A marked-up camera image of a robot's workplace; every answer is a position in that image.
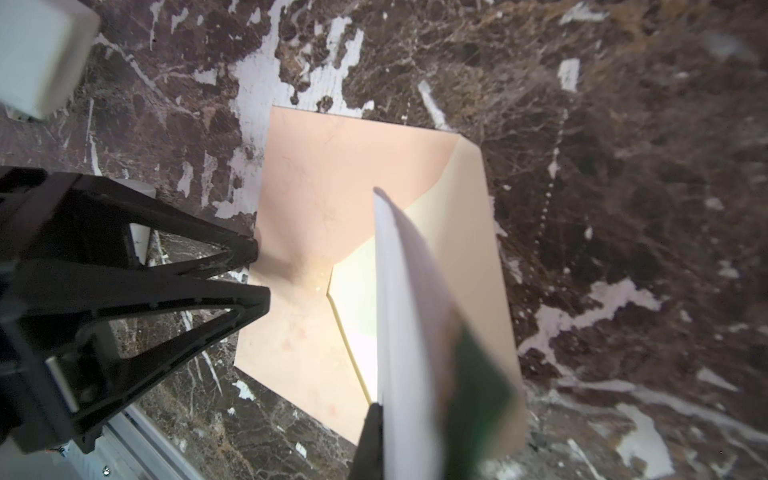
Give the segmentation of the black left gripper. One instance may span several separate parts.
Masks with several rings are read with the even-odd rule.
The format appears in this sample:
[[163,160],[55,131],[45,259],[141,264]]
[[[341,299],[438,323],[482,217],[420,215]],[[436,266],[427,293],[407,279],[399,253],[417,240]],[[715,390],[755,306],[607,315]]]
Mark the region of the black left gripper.
[[[213,248],[151,266],[131,228]],[[24,453],[69,440],[94,448],[116,414],[208,347],[265,316],[271,292],[206,280],[258,258],[258,242],[125,183],[76,173],[1,170],[1,437]],[[121,351],[119,320],[215,317]]]

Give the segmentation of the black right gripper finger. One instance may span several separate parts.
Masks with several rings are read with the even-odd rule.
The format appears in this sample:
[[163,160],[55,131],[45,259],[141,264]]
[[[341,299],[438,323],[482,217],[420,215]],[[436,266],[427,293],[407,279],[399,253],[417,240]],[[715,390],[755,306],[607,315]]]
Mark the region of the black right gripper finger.
[[348,480],[383,480],[383,407],[369,406]]

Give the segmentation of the white letter paper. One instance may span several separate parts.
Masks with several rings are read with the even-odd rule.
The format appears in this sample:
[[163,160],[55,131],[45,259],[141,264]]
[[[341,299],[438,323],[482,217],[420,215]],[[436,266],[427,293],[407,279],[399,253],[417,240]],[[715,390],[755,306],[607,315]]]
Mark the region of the white letter paper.
[[383,476],[475,479],[524,444],[519,374],[458,305],[414,223],[373,194]]

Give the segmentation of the peach pink envelope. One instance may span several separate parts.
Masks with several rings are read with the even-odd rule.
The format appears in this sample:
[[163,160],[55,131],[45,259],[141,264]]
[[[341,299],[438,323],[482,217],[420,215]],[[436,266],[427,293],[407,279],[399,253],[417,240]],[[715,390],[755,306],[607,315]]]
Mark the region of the peach pink envelope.
[[240,333],[235,364],[350,442],[377,395],[375,189],[417,227],[484,347],[522,381],[480,148],[456,133],[275,107],[249,275],[271,306]]

